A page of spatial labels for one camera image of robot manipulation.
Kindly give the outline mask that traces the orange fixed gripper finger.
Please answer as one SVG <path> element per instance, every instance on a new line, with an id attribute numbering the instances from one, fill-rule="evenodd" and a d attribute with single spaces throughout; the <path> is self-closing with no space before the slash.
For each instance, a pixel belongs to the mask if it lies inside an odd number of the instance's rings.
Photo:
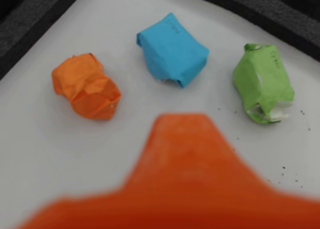
<path id="1" fill-rule="evenodd" d="M 23 229 L 317 229 L 318 201 L 267 185 L 204 114 L 162 114 L 125 184 L 54 202 Z"/>

